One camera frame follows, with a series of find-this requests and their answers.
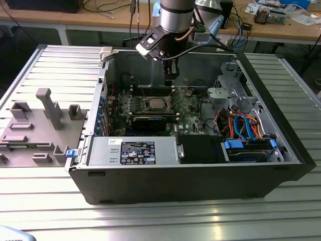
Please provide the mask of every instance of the blue cable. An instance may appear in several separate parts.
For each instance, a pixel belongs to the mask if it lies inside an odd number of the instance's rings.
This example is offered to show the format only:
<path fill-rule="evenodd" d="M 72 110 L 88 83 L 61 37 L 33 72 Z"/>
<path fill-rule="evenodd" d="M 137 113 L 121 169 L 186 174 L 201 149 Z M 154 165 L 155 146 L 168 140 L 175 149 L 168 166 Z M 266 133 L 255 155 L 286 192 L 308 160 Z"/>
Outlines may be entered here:
<path fill-rule="evenodd" d="M 234 126 L 234 131 L 235 133 L 240 137 L 242 138 L 244 141 L 246 140 L 245 137 L 239 133 L 239 131 L 237 130 L 237 120 L 242 117 L 244 118 L 245 120 L 245 125 L 246 125 L 246 131 L 247 131 L 247 135 L 249 136 L 250 139 L 255 139 L 255 136 L 254 134 L 251 132 L 251 127 L 250 127 L 250 122 L 249 120 L 246 118 L 246 116 L 242 115 L 242 114 L 239 114 L 235 117 L 234 119 L 234 123 L 233 123 L 233 126 Z"/>
<path fill-rule="evenodd" d="M 234 21 L 237 23 L 237 25 L 239 26 L 239 31 L 240 31 L 240 38 L 239 38 L 239 41 L 237 42 L 237 46 L 236 46 L 236 49 L 234 50 L 234 53 L 236 52 L 236 50 L 240 47 L 240 43 L 241 43 L 241 39 L 242 39 L 242 28 L 241 28 L 241 25 L 240 23 L 234 19 Z"/>

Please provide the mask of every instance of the workbench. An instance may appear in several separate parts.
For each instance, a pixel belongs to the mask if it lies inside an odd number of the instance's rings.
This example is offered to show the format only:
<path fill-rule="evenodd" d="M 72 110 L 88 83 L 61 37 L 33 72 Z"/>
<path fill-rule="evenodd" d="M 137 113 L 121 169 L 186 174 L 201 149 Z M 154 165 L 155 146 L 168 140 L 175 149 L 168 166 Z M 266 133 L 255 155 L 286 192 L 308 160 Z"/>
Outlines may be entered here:
<path fill-rule="evenodd" d="M 27 10 L 11 10 L 4 0 L 6 10 L 12 17 L 23 27 L 50 28 L 56 29 L 59 33 L 62 45 L 69 45 L 67 30 L 86 30 L 99 32 L 129 32 L 129 7 L 120 8 L 114 11 L 115 19 L 110 19 L 99 13 L 91 13 L 81 8 L 77 14 L 44 12 L 44 11 L 27 11 Z M 97 4 L 112 3 L 112 0 L 97 0 Z M 317 25 L 305 26 L 293 20 L 286 19 L 284 25 L 279 24 L 255 24 L 251 14 L 244 13 L 246 5 L 250 0 L 235 0 L 236 9 L 243 21 L 253 24 L 249 40 L 266 41 L 276 43 L 293 43 L 293 44 L 314 44 L 321 33 L 321 29 Z M 104 9 L 111 9 L 127 4 L 120 1 L 117 4 L 106 6 Z M 88 9 L 96 10 L 94 1 L 90 1 L 87 5 Z M 321 11 L 320 7 L 311 5 L 309 11 Z M 140 4 L 140 32 L 144 33 L 148 27 L 148 4 Z M 137 33 L 137 16 L 134 16 L 132 32 Z M 16 26 L 10 17 L 0 8 L 0 25 Z M 229 21 L 226 29 L 219 31 L 219 38 L 229 40 L 238 34 L 238 30 L 234 27 L 234 23 Z"/>
<path fill-rule="evenodd" d="M 61 108 L 76 103 L 89 112 L 99 52 L 79 46 L 36 49 L 0 100 L 0 133 L 15 100 L 43 108 L 35 98 L 39 87 L 50 88 Z M 37 241 L 320 240 L 321 103 L 284 59 L 246 56 L 317 164 L 299 181 L 283 183 L 261 199 L 90 205 L 64 167 L 0 168 L 0 225 L 25 230 Z"/>

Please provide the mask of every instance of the desk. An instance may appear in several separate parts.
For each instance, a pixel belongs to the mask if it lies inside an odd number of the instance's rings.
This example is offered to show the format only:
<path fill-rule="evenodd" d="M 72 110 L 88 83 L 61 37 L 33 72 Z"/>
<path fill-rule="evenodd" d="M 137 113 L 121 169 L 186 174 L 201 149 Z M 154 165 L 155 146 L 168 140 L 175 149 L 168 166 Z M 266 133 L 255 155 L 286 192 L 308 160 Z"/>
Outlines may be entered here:
<path fill-rule="evenodd" d="M 264 41 L 264 42 L 276 42 L 276 43 L 292 43 L 292 44 L 315 44 L 321 29 L 317 25 L 305 26 L 299 24 L 289 18 L 282 24 L 266 24 L 260 25 L 254 23 L 254 15 L 245 13 L 246 6 L 251 3 L 251 0 L 235 0 L 235 7 L 238 14 L 244 22 L 252 24 L 251 35 L 249 40 Z M 311 5 L 308 8 L 309 11 L 321 11 L 321 7 Z M 220 30 L 219 34 L 221 38 L 231 39 L 237 34 L 234 23 L 229 21 L 228 26 L 224 30 Z"/>
<path fill-rule="evenodd" d="M 15 18 L 23 27 L 51 28 L 56 29 L 59 33 L 63 45 L 69 45 L 66 30 L 86 30 L 101 32 L 129 32 L 129 7 L 124 7 L 114 11 L 115 19 L 107 18 L 98 13 L 91 13 L 80 9 L 77 14 L 44 12 L 44 11 L 27 11 L 11 10 L 4 0 L 6 10 Z M 112 3 L 113 0 L 97 0 L 98 4 Z M 245 22 L 253 24 L 249 40 L 281 42 L 294 44 L 314 44 L 319 37 L 321 30 L 317 25 L 305 26 L 293 20 L 287 19 L 284 25 L 266 24 L 258 25 L 254 23 L 253 16 L 242 11 L 251 0 L 235 0 L 236 8 L 239 15 L 244 18 Z M 124 2 L 112 5 L 118 7 L 125 4 Z M 95 10 L 94 1 L 89 2 L 87 8 Z M 308 10 L 321 11 L 318 6 L 311 5 Z M 16 26 L 10 17 L 0 9 L 0 25 Z M 148 26 L 148 4 L 140 4 L 140 32 L 143 33 Z M 137 16 L 134 16 L 133 33 L 137 32 Z M 225 40 L 234 38 L 237 35 L 237 29 L 232 21 L 229 21 L 228 27 L 219 31 L 219 37 Z"/>

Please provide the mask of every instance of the warning label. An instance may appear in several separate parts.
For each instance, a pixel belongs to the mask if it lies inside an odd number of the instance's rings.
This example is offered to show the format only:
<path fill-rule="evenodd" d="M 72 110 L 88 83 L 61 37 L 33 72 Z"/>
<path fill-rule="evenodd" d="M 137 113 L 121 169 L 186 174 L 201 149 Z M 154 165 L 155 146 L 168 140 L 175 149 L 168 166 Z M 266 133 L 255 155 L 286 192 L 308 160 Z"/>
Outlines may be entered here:
<path fill-rule="evenodd" d="M 122 165 L 149 165 L 156 164 L 154 142 L 122 142 Z"/>

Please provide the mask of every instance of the aluminum profile table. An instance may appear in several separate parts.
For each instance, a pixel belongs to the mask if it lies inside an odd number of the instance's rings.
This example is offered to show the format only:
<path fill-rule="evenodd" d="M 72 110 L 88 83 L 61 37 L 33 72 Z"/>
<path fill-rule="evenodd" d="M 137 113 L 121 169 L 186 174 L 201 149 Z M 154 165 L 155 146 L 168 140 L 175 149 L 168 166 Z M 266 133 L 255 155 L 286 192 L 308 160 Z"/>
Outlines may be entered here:
<path fill-rule="evenodd" d="M 8 108 L 14 100 L 41 108 L 33 99 L 40 86 L 50 87 L 60 106 L 77 102 L 90 110 L 99 51 L 62 46 L 36 50 L 0 101 L 1 128 L 11 117 Z M 247 58 L 317 163 L 311 173 L 263 199 L 94 206 L 85 202 L 63 167 L 2 168 L 0 225 L 45 241 L 320 240 L 319 103 L 285 60 L 253 54 Z"/>

